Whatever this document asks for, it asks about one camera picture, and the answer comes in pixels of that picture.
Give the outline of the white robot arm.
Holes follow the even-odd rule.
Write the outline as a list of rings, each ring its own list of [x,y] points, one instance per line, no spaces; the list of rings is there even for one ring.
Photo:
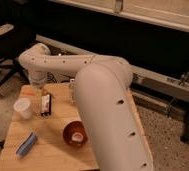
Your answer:
[[[56,56],[37,43],[19,56],[35,87],[48,72],[75,79],[74,98],[100,171],[154,171],[153,157],[128,91],[130,63],[117,56],[84,54]]]

